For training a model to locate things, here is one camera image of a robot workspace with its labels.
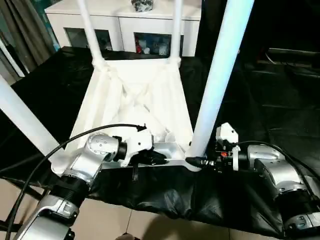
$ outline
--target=table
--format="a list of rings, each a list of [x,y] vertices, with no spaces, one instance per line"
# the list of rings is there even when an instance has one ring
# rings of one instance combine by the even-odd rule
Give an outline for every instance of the table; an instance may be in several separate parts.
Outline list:
[[[109,60],[158,57],[114,51],[105,51],[103,56]],[[12,86],[59,142],[72,131],[93,72],[91,61],[88,49],[64,47]],[[210,59],[183,57],[181,61],[181,81],[193,126],[209,67]],[[277,144],[320,173],[319,87],[318,74],[304,68],[271,64],[249,68],[237,62],[216,124],[229,122],[240,141]],[[0,169],[39,153],[2,112],[0,126]],[[37,162],[4,172],[1,178],[21,184]],[[46,162],[31,184],[48,189],[57,179]],[[277,208],[263,180],[254,173],[144,167],[133,182],[128,168],[103,171],[95,183],[92,199],[283,238]]]

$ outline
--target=black surface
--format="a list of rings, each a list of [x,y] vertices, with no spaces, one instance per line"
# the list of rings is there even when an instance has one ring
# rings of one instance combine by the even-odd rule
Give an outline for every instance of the black surface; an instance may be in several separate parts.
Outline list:
[[[152,57],[124,52],[105,52],[104,56],[108,59]],[[93,72],[91,60],[88,49],[64,47],[13,85],[60,142],[69,137],[76,120]],[[182,58],[181,80],[193,126],[209,64],[193,57]],[[250,70],[237,63],[217,125],[229,122],[240,141],[277,144],[320,173],[319,89],[319,77],[303,69],[261,65]],[[0,169],[38,152],[3,113],[0,126]],[[36,162],[21,166],[1,177],[23,182],[35,165]],[[178,166],[148,167],[139,168],[138,181],[133,182],[132,171],[103,171],[90,197],[136,210],[164,213],[171,218],[282,238],[279,212],[262,179],[255,174],[216,174],[210,169],[195,173]],[[37,171],[32,184],[47,188],[56,180],[47,162]]]

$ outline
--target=wire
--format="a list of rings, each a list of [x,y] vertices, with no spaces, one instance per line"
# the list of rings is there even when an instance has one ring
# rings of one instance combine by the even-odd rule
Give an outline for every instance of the wire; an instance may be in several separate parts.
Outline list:
[[[276,64],[274,61],[272,61],[272,59],[268,56],[268,54],[265,52],[264,53],[266,58],[272,63],[272,64]]]
[[[26,159],[24,159],[24,160],[22,160],[22,161],[20,161],[20,162],[17,162],[17,163],[15,163],[15,164],[12,164],[12,165],[10,165],[10,166],[7,166],[7,167],[5,167],[5,168],[2,168],[2,169],[0,169],[0,174],[4,173],[4,172],[6,172],[6,171],[9,171],[9,170],[11,170],[11,169],[17,168],[17,167],[19,167],[19,166],[21,166],[21,165],[24,165],[24,164],[27,164],[27,163],[29,163],[29,162],[32,162],[32,161],[38,159],[38,158],[41,157],[41,156],[43,156],[41,153],[37,153],[37,154],[32,155],[32,156],[30,156],[30,157],[28,157],[28,158],[26,158]]]
[[[65,145],[67,145],[68,143],[78,139],[78,138],[81,138],[83,137],[84,135],[87,135],[87,134],[90,134],[90,133],[93,133],[93,132],[96,132],[96,131],[99,131],[99,130],[102,130],[102,129],[108,129],[108,128],[115,128],[115,127],[130,127],[130,128],[137,128],[138,131],[140,130],[143,130],[145,129],[146,127],[145,126],[139,126],[139,125],[134,125],[134,124],[124,124],[124,123],[119,123],[119,124],[110,124],[110,125],[105,125],[105,126],[99,126],[99,127],[96,127],[96,128],[93,128],[91,130],[88,130],[88,131],[85,131],[85,132],[82,132],[78,135],[75,135],[73,137],[71,137],[69,140],[61,143],[59,146],[57,146],[55,149],[53,149],[51,152],[49,152],[39,163],[38,165],[32,170],[32,172],[30,173],[29,177],[27,178],[27,180],[25,181],[24,183],[24,186],[19,194],[19,196],[17,197],[16,199],[16,204],[13,206],[13,209],[12,209],[12,214],[10,216],[10,219],[9,219],[9,222],[8,222],[8,229],[7,229],[7,232],[6,232],[6,235],[5,235],[5,240],[10,240],[10,236],[11,236],[11,231],[12,231],[12,228],[13,228],[13,225],[14,225],[14,222],[15,222],[15,218],[16,218],[16,215],[17,215],[17,211],[18,211],[18,208],[24,198],[24,195],[25,195],[25,192],[26,192],[26,189],[29,185],[29,182],[31,180],[31,178],[33,177],[33,175],[35,174],[35,172],[37,171],[37,169],[41,166],[41,164],[43,164],[48,158],[50,158],[54,153],[56,153],[59,149],[63,148]]]
[[[286,153],[281,147],[268,143],[268,142],[264,142],[264,141],[256,141],[256,140],[250,140],[250,141],[241,141],[237,143],[238,145],[244,145],[244,144],[263,144],[266,146],[269,146],[275,150],[277,150],[279,153],[281,153],[282,155],[285,156],[286,160],[295,168],[295,170],[297,171],[297,173],[300,175],[300,177],[302,178],[302,181],[304,183],[304,185],[306,186],[306,189],[308,190],[309,194],[311,195],[311,197],[313,199],[316,199],[316,195],[314,194],[313,190],[310,187],[309,182],[307,181],[305,175],[303,174],[303,172],[301,171],[301,169],[297,166],[296,162],[298,162],[299,164],[301,164],[303,167],[305,167],[307,170],[311,170],[310,172],[317,178],[320,180],[320,176],[311,169],[310,166],[308,166],[306,163],[296,159],[296,158],[292,158],[288,153]]]

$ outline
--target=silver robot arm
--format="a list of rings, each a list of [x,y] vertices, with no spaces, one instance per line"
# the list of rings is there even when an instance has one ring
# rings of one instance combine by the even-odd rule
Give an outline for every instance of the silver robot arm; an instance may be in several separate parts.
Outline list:
[[[73,240],[70,227],[89,194],[104,162],[119,161],[128,165],[130,158],[153,147],[149,130],[137,132],[126,142],[104,133],[92,134],[85,146],[74,154],[74,160],[60,181],[36,207],[14,240]]]
[[[186,161],[198,168],[217,172],[253,171],[264,178],[280,212],[286,236],[291,239],[319,239],[320,210],[306,182],[276,149],[267,145],[249,145],[240,149],[238,134],[228,124],[217,128],[215,157],[191,157]]]

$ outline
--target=floor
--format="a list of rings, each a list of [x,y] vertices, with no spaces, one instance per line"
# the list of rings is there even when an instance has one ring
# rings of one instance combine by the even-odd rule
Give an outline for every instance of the floor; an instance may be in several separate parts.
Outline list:
[[[0,218],[4,220],[19,189],[2,179],[0,188],[5,193],[1,196],[0,205]],[[26,195],[15,222],[26,220],[36,205],[37,201]],[[82,204],[72,230],[76,240],[115,240],[125,232],[141,240],[275,240],[272,237],[196,221],[172,220],[155,213],[135,211],[91,199],[86,199]],[[0,240],[4,239],[5,233],[0,232]]]

